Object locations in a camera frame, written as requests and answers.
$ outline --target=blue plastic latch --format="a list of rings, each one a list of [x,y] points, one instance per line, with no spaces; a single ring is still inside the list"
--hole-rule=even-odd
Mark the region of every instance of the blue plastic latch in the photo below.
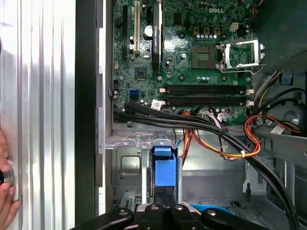
[[[155,161],[155,185],[176,186],[176,158]]]
[[[172,156],[172,150],[171,147],[155,147],[154,148],[154,154],[157,157],[171,157]]]

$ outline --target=pcie slot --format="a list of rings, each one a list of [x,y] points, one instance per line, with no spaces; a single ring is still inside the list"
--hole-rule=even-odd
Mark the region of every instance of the pcie slot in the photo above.
[[[141,3],[134,2],[134,53],[140,53]]]
[[[165,85],[160,92],[169,94],[243,94],[249,87],[240,85]]]
[[[128,5],[123,6],[123,35],[122,35],[122,55],[123,60],[127,60],[128,51]]]
[[[156,0],[153,5],[153,70],[158,71],[161,66],[162,59],[162,0]]]
[[[201,97],[201,96],[167,96],[165,101],[170,106],[245,106],[245,97]]]

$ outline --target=ribbed aluminum panel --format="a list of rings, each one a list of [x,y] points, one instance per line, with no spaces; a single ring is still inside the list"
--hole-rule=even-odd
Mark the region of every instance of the ribbed aluminum panel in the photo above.
[[[74,226],[75,0],[0,0],[1,130],[16,199],[11,229]]]

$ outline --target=finger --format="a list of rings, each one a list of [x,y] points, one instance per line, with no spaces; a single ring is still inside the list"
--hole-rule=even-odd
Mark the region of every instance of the finger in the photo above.
[[[0,223],[4,223],[11,209],[12,201],[15,196],[15,187],[10,187],[0,213]]]
[[[2,210],[2,207],[4,205],[6,195],[9,192],[10,184],[9,183],[3,183],[0,185],[0,212]]]
[[[20,202],[19,201],[15,201],[14,203],[12,203],[8,217],[6,218],[5,224],[3,226],[4,229],[7,229],[9,227],[9,225],[13,222],[18,209],[20,207]]]
[[[0,145],[0,157],[7,158],[8,153],[3,150],[3,147]]]
[[[1,133],[1,131],[0,131],[0,147],[3,150],[3,153],[7,155],[8,154],[8,146],[6,144],[6,140],[4,138],[4,135]]]
[[[4,157],[0,157],[0,170],[7,172],[11,169],[8,161]]]

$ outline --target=green circuit board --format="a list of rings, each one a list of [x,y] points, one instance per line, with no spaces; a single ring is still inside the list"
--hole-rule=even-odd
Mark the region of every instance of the green circuit board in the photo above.
[[[130,90],[139,90],[139,102],[150,107],[153,100],[162,101],[165,94],[160,88],[168,84],[193,85],[251,85],[250,73],[221,73],[216,69],[218,56],[216,45],[224,41],[238,41],[252,38],[251,0],[165,0],[163,1],[163,49],[159,70],[153,70],[153,40],[148,38],[145,30],[153,25],[150,18],[150,7],[153,0],[140,0],[140,51],[134,52],[135,44],[130,37],[135,36],[135,1],[114,1],[114,71],[113,90],[117,91],[113,104],[119,109],[125,108],[130,99]],[[239,23],[244,26],[244,34],[230,32],[230,25]],[[230,56],[235,60],[232,65],[251,62],[252,48],[249,46],[233,48]],[[205,68],[199,64],[202,60]],[[195,107],[176,107],[164,105],[162,108],[175,113],[181,110],[192,110]],[[247,116],[245,106],[226,108],[228,122],[236,124]]]

